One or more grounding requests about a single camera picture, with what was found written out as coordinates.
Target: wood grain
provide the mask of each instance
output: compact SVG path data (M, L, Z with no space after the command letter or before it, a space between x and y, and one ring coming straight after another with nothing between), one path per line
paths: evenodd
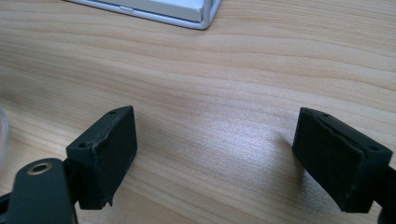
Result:
M55 0L0 0L0 194L108 110L139 151L81 223L376 223L345 214L291 153L301 106L396 148L396 2L223 0L194 31Z

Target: white device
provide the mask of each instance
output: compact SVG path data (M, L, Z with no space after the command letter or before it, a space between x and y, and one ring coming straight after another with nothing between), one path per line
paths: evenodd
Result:
M66 0L153 21L204 30L221 0Z

